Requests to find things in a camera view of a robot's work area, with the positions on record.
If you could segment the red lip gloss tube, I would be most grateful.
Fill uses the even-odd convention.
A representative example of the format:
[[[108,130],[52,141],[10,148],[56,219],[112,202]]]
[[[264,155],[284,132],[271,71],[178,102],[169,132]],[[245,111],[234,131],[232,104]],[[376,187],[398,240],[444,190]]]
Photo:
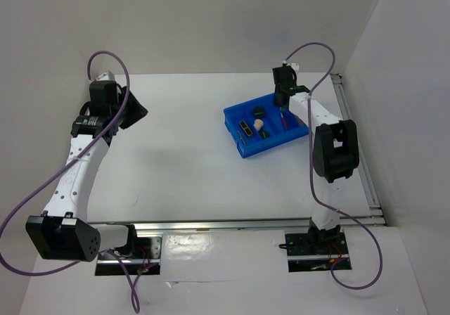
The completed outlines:
[[[288,127],[288,123],[287,123],[287,121],[285,119],[285,115],[283,114],[282,111],[280,111],[279,113],[280,113],[280,116],[281,116],[281,121],[282,121],[284,130],[285,131],[289,131],[289,127]]]

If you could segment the beige makeup sponge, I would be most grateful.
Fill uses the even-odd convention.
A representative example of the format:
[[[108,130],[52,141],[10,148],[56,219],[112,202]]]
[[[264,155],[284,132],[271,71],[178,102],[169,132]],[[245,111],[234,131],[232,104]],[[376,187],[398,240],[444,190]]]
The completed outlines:
[[[253,127],[256,131],[260,131],[264,126],[264,121],[261,119],[256,119],[253,123]]]

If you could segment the clear eyeshadow palette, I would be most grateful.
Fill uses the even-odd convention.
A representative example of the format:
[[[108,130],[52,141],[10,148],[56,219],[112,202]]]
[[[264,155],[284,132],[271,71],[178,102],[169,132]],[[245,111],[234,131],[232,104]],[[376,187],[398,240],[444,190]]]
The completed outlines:
[[[307,125],[307,123],[304,120],[302,120],[300,117],[295,116],[295,118],[296,118],[296,120],[297,120],[299,125],[302,125],[302,126],[306,126]]]

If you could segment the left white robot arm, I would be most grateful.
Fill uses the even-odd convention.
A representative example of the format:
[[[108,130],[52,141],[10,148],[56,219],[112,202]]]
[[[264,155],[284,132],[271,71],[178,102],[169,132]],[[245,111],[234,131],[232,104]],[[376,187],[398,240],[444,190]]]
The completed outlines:
[[[72,123],[69,169],[59,178],[42,213],[28,217],[25,225],[43,259],[90,262],[113,248],[121,257],[130,258],[139,249],[132,226],[92,226],[87,222],[87,212],[96,175],[113,138],[148,111],[110,71],[90,83],[89,96]]]

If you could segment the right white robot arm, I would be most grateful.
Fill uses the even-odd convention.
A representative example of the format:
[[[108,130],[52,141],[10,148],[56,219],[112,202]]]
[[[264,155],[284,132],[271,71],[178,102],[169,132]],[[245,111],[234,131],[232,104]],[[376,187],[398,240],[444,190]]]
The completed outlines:
[[[290,111],[309,128],[312,147],[311,179],[319,180],[317,198],[307,233],[308,248],[322,253],[336,241],[340,233],[339,211],[344,205],[345,186],[359,166],[356,124],[331,113],[309,89],[297,83],[296,63],[283,62],[273,69],[274,104],[280,111]]]

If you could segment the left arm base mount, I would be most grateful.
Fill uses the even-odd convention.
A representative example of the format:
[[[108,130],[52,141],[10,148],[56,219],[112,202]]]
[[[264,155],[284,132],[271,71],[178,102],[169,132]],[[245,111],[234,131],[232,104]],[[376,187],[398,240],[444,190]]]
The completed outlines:
[[[133,247],[124,247],[113,252],[122,260],[125,270],[111,254],[98,257],[95,276],[125,276],[138,275],[157,276],[161,270],[162,235],[153,234],[149,237],[135,237]]]

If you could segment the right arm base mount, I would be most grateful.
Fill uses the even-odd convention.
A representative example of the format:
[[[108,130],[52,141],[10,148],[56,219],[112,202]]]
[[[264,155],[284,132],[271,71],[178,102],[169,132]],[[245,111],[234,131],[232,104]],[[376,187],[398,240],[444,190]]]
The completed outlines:
[[[313,244],[306,233],[286,233],[285,241],[278,245],[287,255],[288,271],[315,272],[352,270],[345,234],[341,231],[335,240]]]

